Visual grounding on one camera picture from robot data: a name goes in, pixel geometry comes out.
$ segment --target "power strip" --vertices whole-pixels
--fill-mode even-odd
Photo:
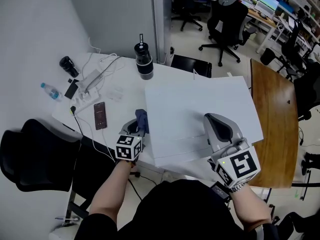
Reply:
[[[74,113],[77,114],[98,100],[100,100],[100,95],[98,89],[94,87],[90,89],[88,93],[81,92],[73,97],[70,103],[70,107],[75,106]]]

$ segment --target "black sleeve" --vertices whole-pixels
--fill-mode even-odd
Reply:
[[[84,218],[74,240],[113,238],[117,232],[117,225],[110,217],[96,213]]]
[[[280,240],[275,225],[262,224],[248,233],[249,240]]]

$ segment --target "dark blue cloth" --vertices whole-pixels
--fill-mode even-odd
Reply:
[[[136,121],[138,123],[138,130],[144,129],[144,132],[149,134],[149,124],[147,112],[144,109],[137,109],[135,111]]]

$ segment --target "laptop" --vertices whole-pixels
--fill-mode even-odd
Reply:
[[[254,9],[272,19],[279,5],[277,0],[259,0]]]

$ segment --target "plastic water bottle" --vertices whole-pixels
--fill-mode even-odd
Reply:
[[[43,82],[41,84],[41,88],[43,88],[44,91],[54,100],[59,100],[59,98],[61,97],[60,92],[51,85],[48,85]]]

